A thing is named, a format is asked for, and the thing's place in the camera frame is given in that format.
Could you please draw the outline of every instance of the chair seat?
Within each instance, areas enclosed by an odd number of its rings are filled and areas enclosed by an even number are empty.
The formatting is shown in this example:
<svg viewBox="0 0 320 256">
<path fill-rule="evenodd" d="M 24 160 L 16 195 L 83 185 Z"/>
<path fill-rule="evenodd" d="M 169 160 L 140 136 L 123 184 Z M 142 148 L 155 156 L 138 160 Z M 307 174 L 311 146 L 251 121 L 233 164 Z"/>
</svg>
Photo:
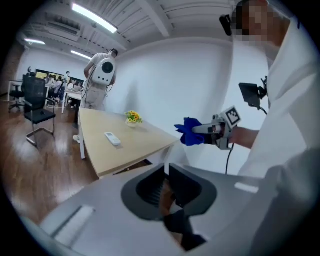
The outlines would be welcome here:
<svg viewBox="0 0 320 256">
<path fill-rule="evenodd" d="M 31 121 L 31 112 L 25 113 L 24 117 Z M 35 125 L 55 117 L 56 117 L 55 113 L 45 109 L 37 109 L 33 111 L 33 123 Z"/>
<path fill-rule="evenodd" d="M 10 96 L 14 98 L 23 98 L 25 96 L 24 92 L 19 90 L 10 91 Z"/>
</svg>

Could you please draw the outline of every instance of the white shoe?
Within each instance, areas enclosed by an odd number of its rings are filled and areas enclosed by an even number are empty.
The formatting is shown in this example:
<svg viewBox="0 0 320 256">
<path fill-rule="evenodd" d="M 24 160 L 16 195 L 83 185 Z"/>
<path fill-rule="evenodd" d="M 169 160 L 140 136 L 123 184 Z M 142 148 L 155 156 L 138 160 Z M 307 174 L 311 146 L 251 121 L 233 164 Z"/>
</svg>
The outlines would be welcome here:
<svg viewBox="0 0 320 256">
<path fill-rule="evenodd" d="M 74 135 L 74 136 L 73 136 L 73 140 L 76 141 L 76 142 L 78 142 L 78 143 L 80 144 L 80 137 L 79 137 L 79 135 Z"/>
</svg>

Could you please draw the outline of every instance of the white ceiling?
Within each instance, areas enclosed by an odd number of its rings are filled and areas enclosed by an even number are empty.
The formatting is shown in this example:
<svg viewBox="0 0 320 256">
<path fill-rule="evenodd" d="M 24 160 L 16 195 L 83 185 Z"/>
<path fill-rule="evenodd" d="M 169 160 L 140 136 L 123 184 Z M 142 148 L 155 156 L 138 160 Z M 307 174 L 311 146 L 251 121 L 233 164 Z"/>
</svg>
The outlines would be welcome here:
<svg viewBox="0 0 320 256">
<path fill-rule="evenodd" d="M 210 37 L 231 41 L 219 22 L 230 14 L 234 0 L 76 0 L 118 28 L 112 34 L 71 10 L 70 0 L 48 0 L 21 28 L 20 42 L 28 37 L 44 48 L 66 55 L 71 50 L 92 57 L 115 48 L 122 54 L 167 38 Z"/>
</svg>

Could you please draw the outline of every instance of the vase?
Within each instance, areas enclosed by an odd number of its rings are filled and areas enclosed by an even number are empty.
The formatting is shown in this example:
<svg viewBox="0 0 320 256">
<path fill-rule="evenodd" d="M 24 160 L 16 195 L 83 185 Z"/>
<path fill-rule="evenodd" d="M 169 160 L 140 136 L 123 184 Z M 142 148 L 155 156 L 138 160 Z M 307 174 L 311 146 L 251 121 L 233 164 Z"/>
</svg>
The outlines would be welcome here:
<svg viewBox="0 0 320 256">
<path fill-rule="evenodd" d="M 129 122 L 128 119 L 125 120 L 125 124 L 131 128 L 136 128 L 137 123 L 136 122 Z"/>
</svg>

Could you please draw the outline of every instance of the fluorescent light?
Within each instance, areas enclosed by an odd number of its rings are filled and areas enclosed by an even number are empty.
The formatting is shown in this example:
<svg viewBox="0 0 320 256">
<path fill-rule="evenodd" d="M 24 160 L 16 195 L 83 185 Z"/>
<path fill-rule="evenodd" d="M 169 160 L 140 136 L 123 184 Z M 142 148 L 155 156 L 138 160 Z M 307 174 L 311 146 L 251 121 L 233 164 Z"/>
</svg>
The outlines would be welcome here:
<svg viewBox="0 0 320 256">
<path fill-rule="evenodd" d="M 72 53 L 72 54 L 75 54 L 75 55 L 78 55 L 78 56 L 81 56 L 81 57 L 83 57 L 83 58 L 86 58 L 86 59 L 88 59 L 88 60 L 91 60 L 90 57 L 88 57 L 88 56 L 86 56 L 86 55 L 83 55 L 83 54 L 81 54 L 81 53 L 79 53 L 79 52 L 76 52 L 76 51 L 74 51 L 74 50 L 72 50 L 71 53 Z"/>
<path fill-rule="evenodd" d="M 100 24 L 105 29 L 109 30 L 111 33 L 114 33 L 117 31 L 117 28 L 112 26 L 109 22 L 105 21 L 103 18 L 99 17 L 98 15 L 94 14 L 93 12 L 83 8 L 80 5 L 77 5 L 74 3 L 72 5 L 72 10 L 86 16 L 87 18 L 93 20 L 94 22 Z"/>
<path fill-rule="evenodd" d="M 28 43 L 35 43 L 35 44 L 45 45 L 45 42 L 42 42 L 42 41 L 39 41 L 39 40 L 34 40 L 34 39 L 29 39 L 29 38 L 24 39 L 24 41 L 26 41 Z"/>
</svg>

